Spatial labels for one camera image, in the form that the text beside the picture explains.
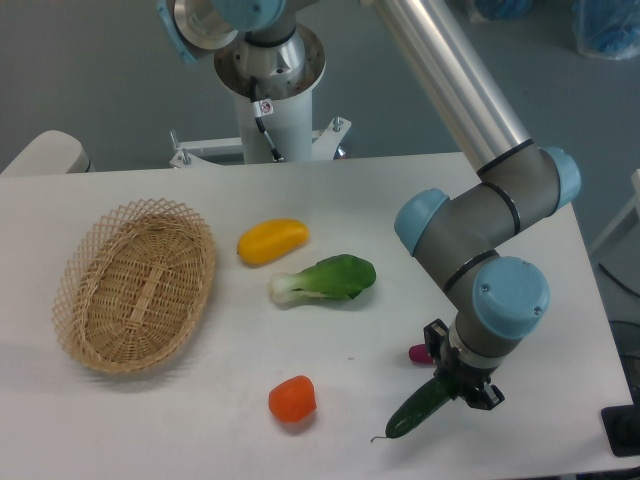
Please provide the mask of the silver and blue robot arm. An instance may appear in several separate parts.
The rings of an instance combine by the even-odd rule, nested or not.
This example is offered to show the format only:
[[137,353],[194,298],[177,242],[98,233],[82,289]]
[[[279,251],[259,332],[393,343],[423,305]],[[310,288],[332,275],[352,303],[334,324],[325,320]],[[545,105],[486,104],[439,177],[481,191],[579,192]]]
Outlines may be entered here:
[[[331,158],[337,144],[314,136],[311,92],[325,70],[323,47],[298,23],[301,1],[160,1],[179,57],[214,60],[236,101],[248,163]],[[441,1],[378,1],[437,112],[474,167],[479,184],[456,198],[431,189],[399,211],[394,228],[457,309],[451,325],[430,324],[425,340],[453,395],[489,410],[503,399],[491,376],[537,325],[548,301],[533,265],[497,247],[577,195],[575,161],[538,147]]]

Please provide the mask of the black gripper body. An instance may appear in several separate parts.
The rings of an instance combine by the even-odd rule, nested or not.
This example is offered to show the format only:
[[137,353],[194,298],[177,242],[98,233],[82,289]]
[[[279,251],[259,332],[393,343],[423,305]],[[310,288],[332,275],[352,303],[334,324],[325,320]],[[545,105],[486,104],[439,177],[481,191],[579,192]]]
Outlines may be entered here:
[[455,394],[465,400],[466,387],[480,387],[492,383],[494,368],[477,368],[462,360],[461,350],[456,347],[442,346],[442,360],[445,366],[436,369],[436,374],[448,373],[458,384]]

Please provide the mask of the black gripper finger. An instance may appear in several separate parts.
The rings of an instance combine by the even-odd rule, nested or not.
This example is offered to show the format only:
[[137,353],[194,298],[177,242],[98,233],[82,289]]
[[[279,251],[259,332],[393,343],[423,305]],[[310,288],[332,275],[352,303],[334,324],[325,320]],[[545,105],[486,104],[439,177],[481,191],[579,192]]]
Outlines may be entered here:
[[504,401],[504,394],[492,383],[480,387],[466,387],[465,401],[473,409],[492,410]]
[[427,353],[438,368],[443,368],[441,348],[447,338],[448,327],[441,319],[436,319],[424,327],[423,334]]

